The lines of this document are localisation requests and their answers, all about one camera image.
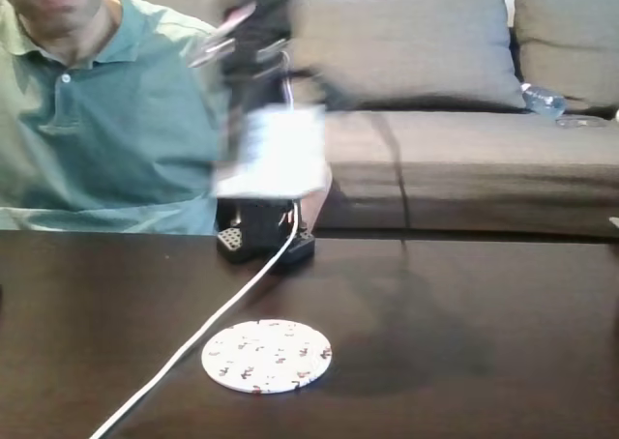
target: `white cable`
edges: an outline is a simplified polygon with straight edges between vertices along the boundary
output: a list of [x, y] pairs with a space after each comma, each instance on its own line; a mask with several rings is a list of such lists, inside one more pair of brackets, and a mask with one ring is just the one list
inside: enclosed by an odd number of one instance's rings
[[211, 316], [204, 325], [197, 330], [197, 332], [181, 346], [180, 349], [172, 356], [170, 360], [163, 366], [163, 368], [151, 379], [142, 389], [137, 391], [125, 404], [120, 407], [116, 413], [114, 413], [109, 419], [103, 423], [95, 433], [90, 436], [90, 439], [101, 439], [107, 434], [145, 395], [147, 395], [165, 375], [176, 366], [176, 364], [189, 352], [206, 334], [206, 332], [219, 320], [231, 307], [237, 304], [255, 285], [264, 277], [269, 270], [276, 264], [284, 252], [288, 249], [299, 230], [299, 206], [294, 203], [293, 211], [293, 225], [290, 237], [286, 240], [285, 244], [276, 253], [271, 260], [260, 270], [255, 277], [253, 277], [245, 286], [237, 292], [232, 299], [225, 303], [219, 310], [217, 310], [213, 316]]
[[[290, 56], [288, 55], [286, 51], [282, 52], [281, 55], [283, 57], [283, 68], [287, 72], [290, 72]], [[282, 87], [283, 87], [285, 102], [288, 104], [288, 108], [290, 110], [294, 110], [294, 94], [292, 92], [292, 82], [289, 76], [283, 79]]]

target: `white paper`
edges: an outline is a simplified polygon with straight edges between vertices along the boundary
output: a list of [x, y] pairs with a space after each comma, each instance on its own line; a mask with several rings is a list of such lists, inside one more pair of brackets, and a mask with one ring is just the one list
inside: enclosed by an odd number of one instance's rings
[[296, 199], [325, 186], [324, 107], [269, 105], [249, 114], [239, 161], [219, 169], [217, 196]]

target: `man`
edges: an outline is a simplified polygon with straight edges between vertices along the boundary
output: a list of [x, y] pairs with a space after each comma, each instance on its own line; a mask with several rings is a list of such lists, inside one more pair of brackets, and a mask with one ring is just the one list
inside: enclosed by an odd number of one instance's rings
[[140, 0], [0, 0], [0, 229], [213, 234], [227, 93], [187, 67], [211, 32]]

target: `coaster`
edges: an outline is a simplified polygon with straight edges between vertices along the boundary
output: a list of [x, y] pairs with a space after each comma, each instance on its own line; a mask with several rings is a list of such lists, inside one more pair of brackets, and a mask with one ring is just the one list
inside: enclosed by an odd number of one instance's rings
[[331, 359], [326, 337], [284, 320], [233, 326], [215, 335], [202, 351], [202, 365], [214, 381], [251, 394], [301, 389], [322, 376]]

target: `green polo shirt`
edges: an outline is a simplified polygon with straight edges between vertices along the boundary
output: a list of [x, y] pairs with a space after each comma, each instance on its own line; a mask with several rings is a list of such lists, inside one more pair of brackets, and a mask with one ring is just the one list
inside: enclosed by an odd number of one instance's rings
[[209, 235], [226, 93], [188, 54], [213, 29], [120, 0], [92, 61], [67, 70], [0, 0], [0, 229]]

